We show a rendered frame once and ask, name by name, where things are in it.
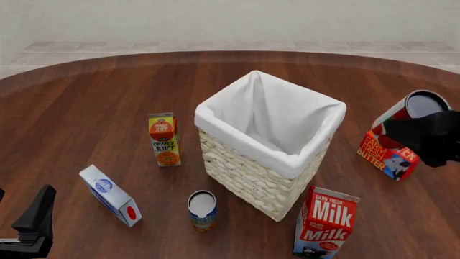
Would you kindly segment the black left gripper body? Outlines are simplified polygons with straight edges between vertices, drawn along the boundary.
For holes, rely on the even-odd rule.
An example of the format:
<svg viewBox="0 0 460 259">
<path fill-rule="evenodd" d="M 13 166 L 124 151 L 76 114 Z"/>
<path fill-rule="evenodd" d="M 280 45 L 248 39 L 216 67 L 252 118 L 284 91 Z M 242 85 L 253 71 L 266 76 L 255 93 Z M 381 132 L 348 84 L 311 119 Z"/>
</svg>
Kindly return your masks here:
<svg viewBox="0 0 460 259">
<path fill-rule="evenodd" d="M 46 258 L 53 245 L 52 239 L 36 235 L 28 240 L 0 239 L 0 259 Z"/>
</svg>

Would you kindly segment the red and white milk carton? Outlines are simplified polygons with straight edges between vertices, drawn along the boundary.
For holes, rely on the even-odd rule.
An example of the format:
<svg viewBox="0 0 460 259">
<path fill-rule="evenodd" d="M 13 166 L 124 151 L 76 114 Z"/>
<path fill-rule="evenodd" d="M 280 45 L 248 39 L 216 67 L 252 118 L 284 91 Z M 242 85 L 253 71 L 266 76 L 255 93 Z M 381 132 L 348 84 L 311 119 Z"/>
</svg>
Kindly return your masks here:
<svg viewBox="0 0 460 259">
<path fill-rule="evenodd" d="M 352 233 L 359 198 L 311 186 L 295 225 L 293 255 L 333 259 Z"/>
</svg>

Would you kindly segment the white box with blue print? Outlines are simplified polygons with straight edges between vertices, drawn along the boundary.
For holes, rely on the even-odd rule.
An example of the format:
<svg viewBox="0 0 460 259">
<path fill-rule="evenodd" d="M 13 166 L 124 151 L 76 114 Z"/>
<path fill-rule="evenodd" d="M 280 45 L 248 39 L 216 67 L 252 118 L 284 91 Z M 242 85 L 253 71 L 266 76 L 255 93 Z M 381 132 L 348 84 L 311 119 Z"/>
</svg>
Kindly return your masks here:
<svg viewBox="0 0 460 259">
<path fill-rule="evenodd" d="M 95 165 L 82 170 L 79 176 L 90 192 L 126 226 L 132 227 L 142 218 L 134 199 Z"/>
</svg>

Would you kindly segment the orange juice carton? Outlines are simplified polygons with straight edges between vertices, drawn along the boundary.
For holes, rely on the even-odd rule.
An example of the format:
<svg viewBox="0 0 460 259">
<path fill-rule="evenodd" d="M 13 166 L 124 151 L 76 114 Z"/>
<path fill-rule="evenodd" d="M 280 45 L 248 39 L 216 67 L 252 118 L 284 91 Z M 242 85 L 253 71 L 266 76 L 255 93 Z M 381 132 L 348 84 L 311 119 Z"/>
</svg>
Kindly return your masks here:
<svg viewBox="0 0 460 259">
<path fill-rule="evenodd" d="M 173 113 L 149 114 L 148 129 L 159 167 L 181 165 L 180 135 Z"/>
</svg>

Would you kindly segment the red butter box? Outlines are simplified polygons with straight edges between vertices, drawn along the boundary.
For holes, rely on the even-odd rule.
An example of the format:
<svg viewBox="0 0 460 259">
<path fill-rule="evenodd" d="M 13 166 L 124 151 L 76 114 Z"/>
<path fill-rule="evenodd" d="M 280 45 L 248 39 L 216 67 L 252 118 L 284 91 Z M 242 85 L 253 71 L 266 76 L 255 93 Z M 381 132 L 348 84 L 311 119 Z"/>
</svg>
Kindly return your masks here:
<svg viewBox="0 0 460 259">
<path fill-rule="evenodd" d="M 409 148 L 387 149 L 368 131 L 357 153 L 395 181 L 407 178 L 420 163 L 420 158 Z"/>
</svg>

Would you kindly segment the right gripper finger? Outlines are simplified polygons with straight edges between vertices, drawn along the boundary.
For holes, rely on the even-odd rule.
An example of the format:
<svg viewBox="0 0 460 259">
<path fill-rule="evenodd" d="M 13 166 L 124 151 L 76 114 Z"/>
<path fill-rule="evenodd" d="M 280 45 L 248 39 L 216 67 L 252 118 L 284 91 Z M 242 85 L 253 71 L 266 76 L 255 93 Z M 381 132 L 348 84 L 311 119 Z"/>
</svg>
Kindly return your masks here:
<svg viewBox="0 0 460 259">
<path fill-rule="evenodd" d="M 383 123 L 385 135 L 411 150 L 420 150 L 423 125 L 420 119 L 387 120 Z"/>
<path fill-rule="evenodd" d="M 449 110 L 418 118 L 422 122 L 460 122 L 460 112 Z"/>
</svg>

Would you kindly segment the red tomato sauce tin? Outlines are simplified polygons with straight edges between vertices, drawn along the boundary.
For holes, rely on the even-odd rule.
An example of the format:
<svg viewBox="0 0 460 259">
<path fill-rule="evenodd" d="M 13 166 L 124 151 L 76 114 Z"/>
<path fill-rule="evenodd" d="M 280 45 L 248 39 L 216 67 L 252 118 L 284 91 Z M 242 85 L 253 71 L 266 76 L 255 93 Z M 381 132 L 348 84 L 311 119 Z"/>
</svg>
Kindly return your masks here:
<svg viewBox="0 0 460 259">
<path fill-rule="evenodd" d="M 376 118 L 372 125 L 372 133 L 384 148 L 399 150 L 403 148 L 403 145 L 387 136 L 386 122 L 422 118 L 436 112 L 447 112 L 450 109 L 449 103 L 437 93 L 428 90 L 416 90 Z"/>
</svg>

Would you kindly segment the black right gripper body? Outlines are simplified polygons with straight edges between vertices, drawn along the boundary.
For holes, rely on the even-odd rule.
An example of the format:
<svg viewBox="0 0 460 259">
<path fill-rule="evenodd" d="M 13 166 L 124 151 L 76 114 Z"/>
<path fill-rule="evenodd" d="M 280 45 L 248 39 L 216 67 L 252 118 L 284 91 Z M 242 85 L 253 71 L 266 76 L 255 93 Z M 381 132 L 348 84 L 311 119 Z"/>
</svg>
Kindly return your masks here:
<svg viewBox="0 0 460 259">
<path fill-rule="evenodd" d="M 460 163 L 460 120 L 437 121 L 423 137 L 423 162 L 432 167 L 445 166 L 448 161 Z"/>
</svg>

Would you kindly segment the wicker basket with white lining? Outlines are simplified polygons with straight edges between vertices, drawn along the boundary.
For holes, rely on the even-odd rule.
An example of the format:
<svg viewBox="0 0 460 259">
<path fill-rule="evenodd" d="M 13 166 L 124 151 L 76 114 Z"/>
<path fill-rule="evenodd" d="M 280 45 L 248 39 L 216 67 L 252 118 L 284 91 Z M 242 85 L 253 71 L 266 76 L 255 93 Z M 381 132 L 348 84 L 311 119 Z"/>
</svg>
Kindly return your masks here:
<svg viewBox="0 0 460 259">
<path fill-rule="evenodd" d="M 209 176 L 276 222 L 304 192 L 344 120 L 342 101 L 251 71 L 199 104 Z"/>
</svg>

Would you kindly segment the blue and yellow tin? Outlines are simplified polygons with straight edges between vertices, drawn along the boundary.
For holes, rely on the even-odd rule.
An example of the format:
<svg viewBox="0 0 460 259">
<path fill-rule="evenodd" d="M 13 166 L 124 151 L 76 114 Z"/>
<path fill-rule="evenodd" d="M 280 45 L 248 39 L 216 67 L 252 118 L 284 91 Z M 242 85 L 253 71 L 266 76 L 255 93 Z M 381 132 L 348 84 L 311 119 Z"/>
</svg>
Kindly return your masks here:
<svg viewBox="0 0 460 259">
<path fill-rule="evenodd" d="M 197 232 L 210 232 L 217 223 L 216 197 L 206 190 L 195 191 L 187 203 L 191 224 Z"/>
</svg>

